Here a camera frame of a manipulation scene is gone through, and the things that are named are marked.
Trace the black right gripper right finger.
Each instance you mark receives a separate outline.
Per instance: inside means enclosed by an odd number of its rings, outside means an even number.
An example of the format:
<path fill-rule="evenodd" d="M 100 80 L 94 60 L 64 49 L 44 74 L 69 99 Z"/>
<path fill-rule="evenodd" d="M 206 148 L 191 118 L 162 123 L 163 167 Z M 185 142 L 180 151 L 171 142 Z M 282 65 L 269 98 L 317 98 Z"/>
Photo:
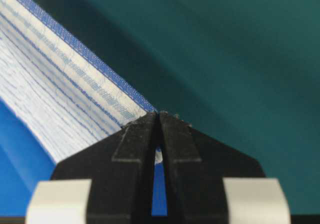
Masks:
<path fill-rule="evenodd" d="M 289 224 L 287 199 L 253 157 L 169 115 L 163 134 L 168 219 L 172 224 Z"/>

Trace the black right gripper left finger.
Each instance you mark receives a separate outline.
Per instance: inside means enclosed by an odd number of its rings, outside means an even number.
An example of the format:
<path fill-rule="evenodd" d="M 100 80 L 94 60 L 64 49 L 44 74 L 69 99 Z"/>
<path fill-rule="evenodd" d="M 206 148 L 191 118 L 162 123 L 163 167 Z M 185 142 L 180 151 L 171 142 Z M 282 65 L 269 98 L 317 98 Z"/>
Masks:
<path fill-rule="evenodd" d="M 60 161 L 40 181 L 28 224 L 147 224 L 151 220 L 157 115 L 145 116 Z"/>

